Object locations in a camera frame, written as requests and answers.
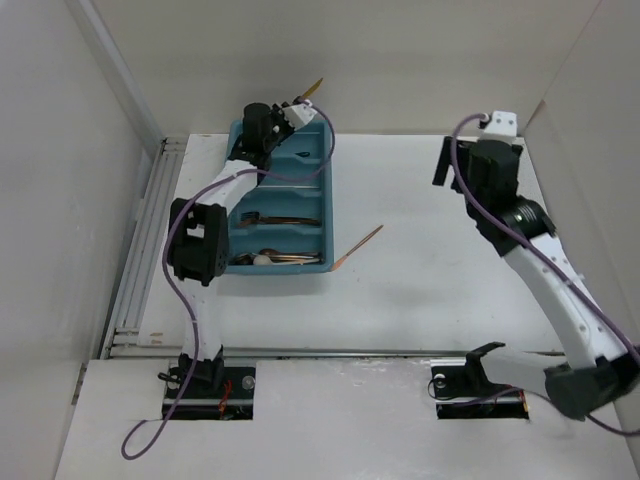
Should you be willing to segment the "copper fork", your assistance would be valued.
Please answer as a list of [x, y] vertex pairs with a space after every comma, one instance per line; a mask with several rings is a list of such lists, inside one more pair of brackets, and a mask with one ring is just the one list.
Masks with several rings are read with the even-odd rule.
[[298, 225], [303, 227], [321, 227], [322, 223], [315, 219], [308, 218], [262, 218], [262, 219], [249, 219], [239, 222], [237, 228], [246, 228], [251, 225]]
[[319, 227], [321, 225], [321, 221], [306, 217], [266, 216], [254, 211], [243, 213], [240, 217], [238, 227], [246, 227], [253, 224], [298, 224]]

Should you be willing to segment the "dark wooden spoon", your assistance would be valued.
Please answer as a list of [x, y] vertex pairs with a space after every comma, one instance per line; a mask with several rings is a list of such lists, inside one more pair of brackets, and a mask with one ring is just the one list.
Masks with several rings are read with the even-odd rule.
[[269, 257], [319, 258], [321, 256], [319, 252], [282, 252], [271, 248], [262, 249], [259, 253]]

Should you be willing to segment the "white plastic spoon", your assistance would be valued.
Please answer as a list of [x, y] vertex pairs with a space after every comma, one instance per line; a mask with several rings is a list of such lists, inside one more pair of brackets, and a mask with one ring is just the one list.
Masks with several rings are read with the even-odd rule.
[[257, 254], [254, 256], [254, 266], [275, 266], [275, 265], [307, 265], [307, 264], [281, 264], [281, 263], [273, 263], [269, 256]]

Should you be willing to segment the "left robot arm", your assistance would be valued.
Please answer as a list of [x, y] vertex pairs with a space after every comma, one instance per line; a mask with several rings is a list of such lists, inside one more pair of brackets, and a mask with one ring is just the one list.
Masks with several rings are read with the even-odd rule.
[[291, 103], [251, 103], [244, 108], [242, 131], [214, 180], [170, 207], [162, 253], [167, 282], [186, 307], [185, 340], [178, 358], [178, 394], [191, 386], [201, 396], [217, 394], [224, 382], [224, 354], [219, 328], [200, 328], [213, 280], [229, 263], [228, 215], [270, 170], [273, 151], [296, 131]]

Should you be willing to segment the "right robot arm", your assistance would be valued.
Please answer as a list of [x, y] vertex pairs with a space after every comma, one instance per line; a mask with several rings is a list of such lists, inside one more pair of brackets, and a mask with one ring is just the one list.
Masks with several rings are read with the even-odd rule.
[[566, 257], [544, 208], [518, 192], [523, 148], [499, 140], [445, 137], [433, 182], [472, 199], [466, 212], [476, 228], [529, 288], [556, 335], [560, 356], [526, 353], [490, 342], [460, 366], [435, 369], [440, 399], [485, 402], [516, 387], [546, 397], [565, 417], [583, 421], [632, 392], [639, 383], [638, 347], [626, 345], [599, 317], [583, 281]]

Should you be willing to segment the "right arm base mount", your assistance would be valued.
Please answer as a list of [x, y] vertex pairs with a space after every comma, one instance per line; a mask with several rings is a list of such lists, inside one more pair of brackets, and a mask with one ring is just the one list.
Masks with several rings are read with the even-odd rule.
[[439, 420], [528, 420], [524, 392], [492, 384], [463, 362], [433, 362], [428, 395], [435, 401]]

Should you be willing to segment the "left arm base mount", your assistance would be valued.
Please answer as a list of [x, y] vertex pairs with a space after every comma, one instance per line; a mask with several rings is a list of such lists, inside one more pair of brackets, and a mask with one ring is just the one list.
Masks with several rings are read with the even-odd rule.
[[170, 420], [252, 420], [257, 369], [255, 365], [226, 363], [213, 382], [194, 376], [170, 415]]

